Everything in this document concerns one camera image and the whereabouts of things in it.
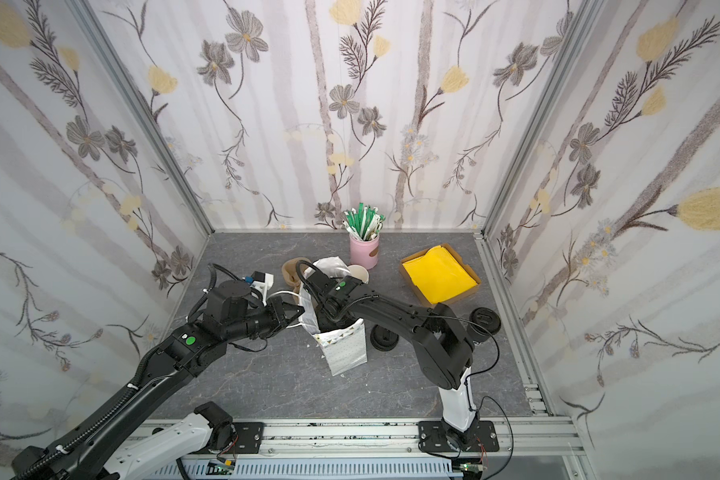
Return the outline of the white cartoon paper gift bag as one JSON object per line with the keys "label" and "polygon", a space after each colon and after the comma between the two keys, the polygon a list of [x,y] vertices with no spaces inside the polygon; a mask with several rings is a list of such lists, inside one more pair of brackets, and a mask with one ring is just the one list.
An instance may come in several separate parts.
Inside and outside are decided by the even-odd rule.
{"label": "white cartoon paper gift bag", "polygon": [[319,327],[306,288],[301,286],[299,293],[292,291],[288,296],[305,309],[298,320],[299,325],[318,343],[333,376],[367,362],[366,324],[363,319],[356,320],[349,327]]}

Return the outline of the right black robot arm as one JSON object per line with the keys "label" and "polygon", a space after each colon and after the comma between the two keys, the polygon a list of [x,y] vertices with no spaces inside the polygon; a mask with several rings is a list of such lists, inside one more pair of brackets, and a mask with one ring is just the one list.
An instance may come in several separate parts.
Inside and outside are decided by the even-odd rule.
{"label": "right black robot arm", "polygon": [[331,278],[309,262],[297,265],[307,268],[297,276],[319,327],[343,329],[362,319],[373,324],[370,340],[375,349],[390,351],[401,340],[412,346],[421,372],[438,387],[443,407],[440,431],[429,434],[429,441],[441,437],[446,448],[459,453],[479,442],[479,406],[470,379],[478,374],[473,369],[475,347],[494,340],[501,329],[493,310],[479,307],[462,319],[443,303],[405,303],[351,275]]}

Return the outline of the black cup lid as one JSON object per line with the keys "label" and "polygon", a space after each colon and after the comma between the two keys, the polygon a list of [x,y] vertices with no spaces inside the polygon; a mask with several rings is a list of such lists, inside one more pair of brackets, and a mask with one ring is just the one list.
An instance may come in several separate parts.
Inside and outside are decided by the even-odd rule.
{"label": "black cup lid", "polygon": [[478,307],[470,313],[469,327],[476,335],[495,335],[501,326],[500,316],[488,307]]}

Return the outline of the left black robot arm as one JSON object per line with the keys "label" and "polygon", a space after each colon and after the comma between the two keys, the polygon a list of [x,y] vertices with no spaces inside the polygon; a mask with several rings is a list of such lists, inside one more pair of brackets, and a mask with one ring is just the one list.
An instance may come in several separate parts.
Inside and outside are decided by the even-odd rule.
{"label": "left black robot arm", "polygon": [[304,308],[282,297],[265,300],[242,280],[207,291],[186,323],[144,354],[132,378],[67,434],[13,461],[16,479],[116,479],[105,464],[160,405],[243,339],[267,340],[296,322]]}

